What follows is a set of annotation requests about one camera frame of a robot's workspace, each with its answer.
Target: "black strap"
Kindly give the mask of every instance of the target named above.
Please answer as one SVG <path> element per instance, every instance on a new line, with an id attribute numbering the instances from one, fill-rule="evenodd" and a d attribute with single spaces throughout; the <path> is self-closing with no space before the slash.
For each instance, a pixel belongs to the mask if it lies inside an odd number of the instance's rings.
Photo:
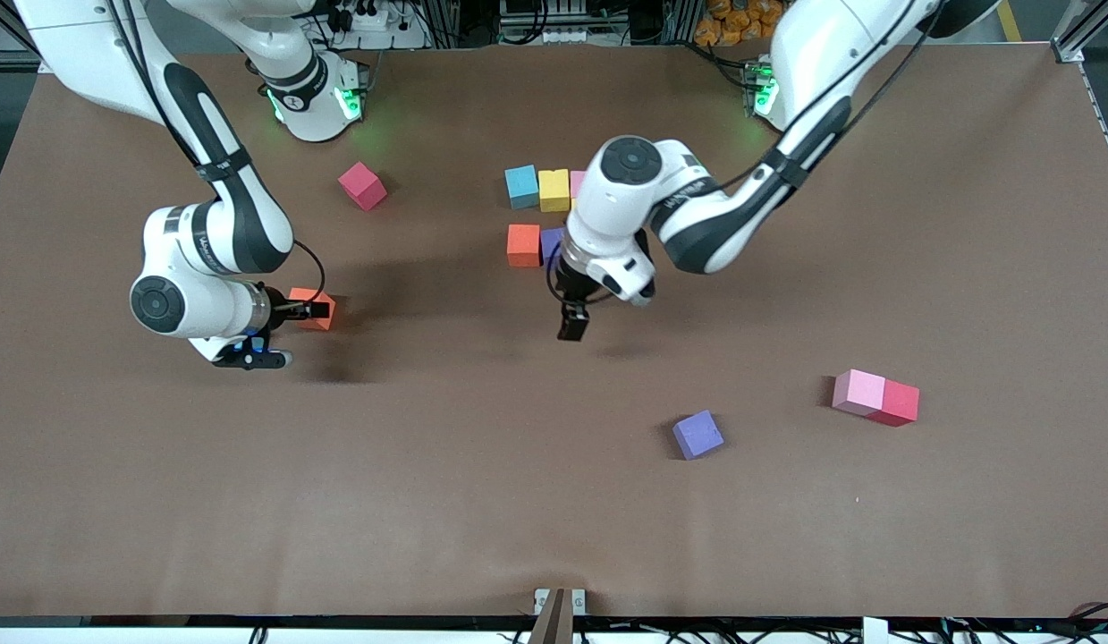
<path id="1" fill-rule="evenodd" d="M 239 172 L 246 164 L 252 163 L 252 157 L 248 155 L 247 147 L 239 147 L 238 151 L 232 152 L 222 160 L 214 160 L 214 162 L 198 164 L 197 174 L 199 178 L 205 181 L 223 181 L 229 178 L 229 176 L 235 176 L 236 172 Z"/>
<path id="2" fill-rule="evenodd" d="M 793 191 L 799 191 L 800 186 L 803 186 L 804 181 L 808 180 L 808 171 L 800 167 L 799 163 L 786 157 L 783 152 L 776 150 L 776 147 L 768 151 L 761 162 L 769 164 L 779 178 L 782 178 L 783 183 L 791 186 Z"/>

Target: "red cube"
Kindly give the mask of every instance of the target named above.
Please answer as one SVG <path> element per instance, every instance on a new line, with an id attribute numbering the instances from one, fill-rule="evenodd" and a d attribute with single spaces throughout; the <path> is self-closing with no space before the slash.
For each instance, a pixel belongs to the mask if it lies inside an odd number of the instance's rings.
<path id="1" fill-rule="evenodd" d="M 876 423 L 900 428 L 919 419 L 919 388 L 894 380 L 883 385 L 883 407 L 868 415 Z"/>
<path id="2" fill-rule="evenodd" d="M 287 298 L 290 300 L 307 300 L 316 294 L 316 289 L 291 289 L 291 293 L 287 294 Z M 326 293 L 319 294 L 319 297 L 315 298 L 312 301 L 321 301 L 327 305 L 328 311 L 327 317 L 309 317 L 308 319 L 300 319 L 295 325 L 300 327 L 300 329 L 309 329 L 312 331 L 329 331 L 331 330 L 331 319 L 336 317 L 336 300 L 332 300 L 330 296 Z"/>
<path id="3" fill-rule="evenodd" d="M 378 175 L 361 163 L 352 164 L 349 171 L 342 173 L 340 186 L 365 211 L 376 207 L 378 202 L 387 195 L 387 188 L 382 187 L 382 181 L 379 181 Z"/>

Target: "foam block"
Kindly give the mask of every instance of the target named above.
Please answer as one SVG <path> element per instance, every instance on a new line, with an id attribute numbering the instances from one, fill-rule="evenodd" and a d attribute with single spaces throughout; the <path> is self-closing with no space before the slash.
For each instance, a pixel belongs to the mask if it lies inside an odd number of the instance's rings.
<path id="1" fill-rule="evenodd" d="M 721 437 L 721 431 L 716 428 L 716 421 L 712 420 L 708 409 L 674 425 L 673 437 L 677 439 L 686 461 L 691 461 L 725 444 L 725 437 Z"/>
<path id="2" fill-rule="evenodd" d="M 546 228 L 542 231 L 542 264 L 550 264 L 550 259 L 554 256 L 554 248 L 562 243 L 562 235 L 565 233 L 565 228 Z M 562 253 L 562 248 L 558 248 L 558 253 Z"/>
<path id="3" fill-rule="evenodd" d="M 316 294 L 315 289 L 291 289 L 291 293 L 287 294 L 288 299 L 295 300 L 307 300 Z M 312 331 L 329 331 L 331 330 L 331 319 L 336 319 L 336 300 L 332 300 L 328 294 L 319 294 L 319 297 L 314 301 L 321 301 L 327 304 L 327 308 L 330 315 L 328 317 L 310 317 L 304 319 L 302 321 L 297 321 L 295 325 L 300 327 L 300 329 L 311 329 Z"/>
<path id="4" fill-rule="evenodd" d="M 542 212 L 568 212 L 570 171 L 543 170 L 538 172 L 537 193 Z"/>
<path id="5" fill-rule="evenodd" d="M 832 391 L 832 407 L 868 416 L 883 408 L 883 388 L 886 378 L 852 369 L 837 376 L 837 388 Z"/>
<path id="6" fill-rule="evenodd" d="M 876 423 L 901 428 L 919 419 L 919 388 L 894 380 L 886 380 L 883 388 L 883 406 L 868 416 Z"/>
<path id="7" fill-rule="evenodd" d="M 352 164 L 350 170 L 342 173 L 340 186 L 365 211 L 376 207 L 378 202 L 387 195 L 387 188 L 382 186 L 382 181 L 379 181 L 378 175 L 361 163 Z"/>
<path id="8" fill-rule="evenodd" d="M 577 200 L 577 191 L 582 188 L 582 180 L 586 177 L 586 171 L 583 170 L 571 170 L 570 171 L 570 196 L 571 198 Z"/>
<path id="9" fill-rule="evenodd" d="M 505 235 L 505 259 L 514 268 L 541 266 L 541 225 L 511 224 Z"/>
<path id="10" fill-rule="evenodd" d="M 532 164 L 505 171 L 505 192 L 510 207 L 521 209 L 537 205 L 537 171 Z"/>

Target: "yellow cube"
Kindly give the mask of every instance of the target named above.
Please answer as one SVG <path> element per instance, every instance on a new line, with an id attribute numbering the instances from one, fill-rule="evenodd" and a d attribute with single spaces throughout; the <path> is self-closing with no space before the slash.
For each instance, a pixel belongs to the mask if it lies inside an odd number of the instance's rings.
<path id="1" fill-rule="evenodd" d="M 542 212 L 570 209 L 570 171 L 543 170 L 537 173 L 537 202 Z"/>

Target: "light pink cube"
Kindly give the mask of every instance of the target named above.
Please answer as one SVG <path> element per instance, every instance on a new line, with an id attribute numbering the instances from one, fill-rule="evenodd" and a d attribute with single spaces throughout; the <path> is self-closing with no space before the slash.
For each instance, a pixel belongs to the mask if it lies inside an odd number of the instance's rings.
<path id="1" fill-rule="evenodd" d="M 378 175 L 361 163 L 352 164 L 349 171 L 342 173 L 340 186 L 365 211 L 376 207 L 378 202 L 387 195 L 387 188 L 382 187 L 382 181 L 379 181 Z"/>
<path id="2" fill-rule="evenodd" d="M 837 376 L 837 388 L 832 392 L 832 408 L 869 416 L 883 409 L 883 389 L 886 385 L 884 376 L 865 371 L 844 371 Z"/>
<path id="3" fill-rule="evenodd" d="M 577 191 L 582 188 L 582 180 L 586 177 L 586 172 L 582 170 L 570 171 L 570 198 L 577 200 Z"/>

